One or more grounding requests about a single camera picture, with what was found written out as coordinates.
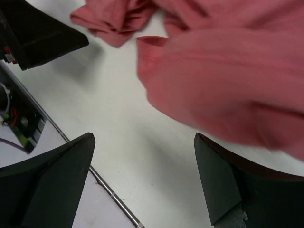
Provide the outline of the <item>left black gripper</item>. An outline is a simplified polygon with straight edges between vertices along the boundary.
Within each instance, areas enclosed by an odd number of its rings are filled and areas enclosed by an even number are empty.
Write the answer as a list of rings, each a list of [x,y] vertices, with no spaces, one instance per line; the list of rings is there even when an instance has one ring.
[[[88,46],[87,36],[24,0],[0,2],[0,58],[25,71]]]

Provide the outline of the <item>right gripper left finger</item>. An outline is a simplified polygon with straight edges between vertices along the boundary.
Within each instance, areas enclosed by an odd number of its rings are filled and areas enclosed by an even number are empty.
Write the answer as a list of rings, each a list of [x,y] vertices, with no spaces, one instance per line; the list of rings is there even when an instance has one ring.
[[[0,170],[2,228],[70,228],[95,148],[92,133]]]

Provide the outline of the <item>red t-shirt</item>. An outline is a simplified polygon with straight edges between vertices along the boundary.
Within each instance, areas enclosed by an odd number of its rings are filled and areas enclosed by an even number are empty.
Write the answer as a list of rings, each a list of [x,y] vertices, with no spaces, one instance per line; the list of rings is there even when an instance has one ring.
[[[149,103],[222,140],[304,158],[301,0],[88,0],[70,15],[121,47],[156,12],[167,37],[141,36]]]

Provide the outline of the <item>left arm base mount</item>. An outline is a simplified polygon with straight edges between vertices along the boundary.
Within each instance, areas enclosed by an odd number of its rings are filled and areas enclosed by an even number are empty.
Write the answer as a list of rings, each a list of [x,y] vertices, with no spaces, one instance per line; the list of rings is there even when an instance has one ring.
[[[29,98],[16,86],[0,84],[0,125],[16,136],[20,150],[26,154],[37,146],[45,121]]]

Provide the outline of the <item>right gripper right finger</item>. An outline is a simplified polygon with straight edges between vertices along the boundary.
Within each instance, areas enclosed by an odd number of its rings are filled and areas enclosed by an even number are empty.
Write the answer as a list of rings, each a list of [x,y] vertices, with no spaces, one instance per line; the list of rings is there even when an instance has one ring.
[[[200,133],[194,148],[212,226],[303,227],[303,177],[259,165]]]

